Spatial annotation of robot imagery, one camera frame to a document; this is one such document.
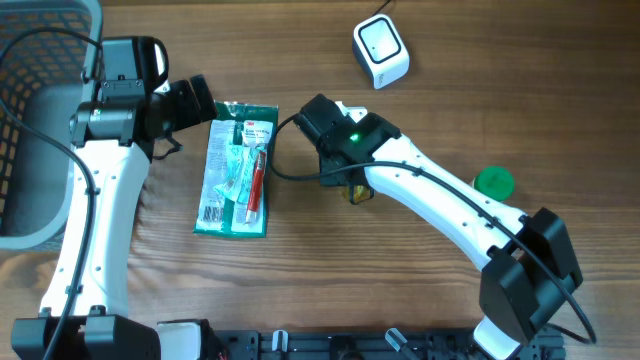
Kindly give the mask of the green package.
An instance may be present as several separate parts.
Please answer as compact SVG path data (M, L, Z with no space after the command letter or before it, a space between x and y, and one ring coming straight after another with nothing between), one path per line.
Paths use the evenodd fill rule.
M229 238L263 238L267 232L266 171L257 221L245 224L256 157L266 152L279 108L239 102L218 102L211 121L207 156L194 232Z

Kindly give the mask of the green lid jar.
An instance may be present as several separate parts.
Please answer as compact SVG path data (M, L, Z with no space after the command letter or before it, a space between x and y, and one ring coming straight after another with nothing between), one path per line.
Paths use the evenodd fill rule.
M515 178L504 167L489 166L484 168L471 181L471 186L485 196L502 202L515 191Z

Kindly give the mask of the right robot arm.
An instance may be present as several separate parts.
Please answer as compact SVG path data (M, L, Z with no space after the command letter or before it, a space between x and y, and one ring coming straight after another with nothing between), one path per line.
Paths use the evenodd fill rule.
M450 239L481 273L484 313L472 332L480 352L509 359L574 306L583 276L564 221L493 200L424 155L401 130L364 108L322 94L291 121L320 158L325 186L363 185L402 203Z

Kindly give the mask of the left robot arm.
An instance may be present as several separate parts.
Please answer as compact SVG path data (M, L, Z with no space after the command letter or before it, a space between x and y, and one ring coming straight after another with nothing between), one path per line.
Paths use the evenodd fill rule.
M92 42L103 73L71 121L61 151L75 183L58 267L40 313L14 323L22 359L159 359L156 329L128 317L127 261L136 207L154 143L216 117L206 82L175 82L154 37Z

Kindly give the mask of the red white tube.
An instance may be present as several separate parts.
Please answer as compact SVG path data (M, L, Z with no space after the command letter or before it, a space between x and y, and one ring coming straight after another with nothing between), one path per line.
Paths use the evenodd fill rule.
M266 152L259 151L253 171L250 194L245 215L245 224L253 224L257 221L262 195L263 179L266 167Z

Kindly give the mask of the small yellow bottle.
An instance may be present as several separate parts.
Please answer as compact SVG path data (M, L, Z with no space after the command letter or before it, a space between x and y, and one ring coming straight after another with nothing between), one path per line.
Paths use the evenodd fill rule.
M358 205L371 200L375 196L375 191L365 185L348 185L343 189L342 194L350 204Z

